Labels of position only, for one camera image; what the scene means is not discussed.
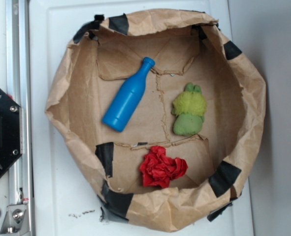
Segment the bottle cap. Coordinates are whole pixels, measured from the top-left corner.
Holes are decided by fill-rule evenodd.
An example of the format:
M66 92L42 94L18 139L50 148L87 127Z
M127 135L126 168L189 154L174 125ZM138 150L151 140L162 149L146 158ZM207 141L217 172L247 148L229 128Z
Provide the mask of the bottle cap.
M149 63L151 65L151 67L153 67L155 65L155 61L151 58L146 57L146 58L144 58L143 61Z

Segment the stuffed frog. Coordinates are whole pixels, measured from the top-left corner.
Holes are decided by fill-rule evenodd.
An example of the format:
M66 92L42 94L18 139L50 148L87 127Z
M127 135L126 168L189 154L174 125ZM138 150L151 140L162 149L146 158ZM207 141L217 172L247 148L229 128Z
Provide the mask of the stuffed frog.
M186 85L185 91L173 101L172 114L177 116L173 131L175 134L191 136L202 129L207 103L200 86Z

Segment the white panel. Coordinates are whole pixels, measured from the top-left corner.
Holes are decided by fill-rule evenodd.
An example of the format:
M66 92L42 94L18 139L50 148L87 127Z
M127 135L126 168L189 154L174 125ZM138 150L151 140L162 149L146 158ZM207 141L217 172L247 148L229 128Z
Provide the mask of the white panel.
M250 177L257 236L291 235L291 1L229 0L233 41L267 81L261 150Z
M208 0L33 0L30 3L32 84L32 141L36 231L38 236L157 235L168 233L115 222L100 222L100 203L71 158L62 136L44 115L46 98L67 43L95 14L106 17L149 8L211 10L223 20L220 27L230 36L228 6ZM173 235L252 236L248 185L234 207L208 222L197 221Z

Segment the bottle neck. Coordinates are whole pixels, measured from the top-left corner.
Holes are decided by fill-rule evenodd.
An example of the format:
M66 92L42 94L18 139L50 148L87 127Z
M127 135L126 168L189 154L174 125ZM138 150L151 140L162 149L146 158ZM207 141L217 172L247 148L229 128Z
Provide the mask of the bottle neck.
M152 65L150 63L144 62L137 73L138 74L146 74L147 75L147 73L149 73L151 68L152 68Z

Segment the metal bracket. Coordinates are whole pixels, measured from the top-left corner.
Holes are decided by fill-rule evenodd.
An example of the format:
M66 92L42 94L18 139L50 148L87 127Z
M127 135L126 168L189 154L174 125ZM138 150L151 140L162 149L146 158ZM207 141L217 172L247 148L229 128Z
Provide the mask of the metal bracket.
M28 222L29 211L27 204L9 205L3 225L1 235L23 236L30 235L30 225Z
M0 178L21 156L20 106L0 89Z

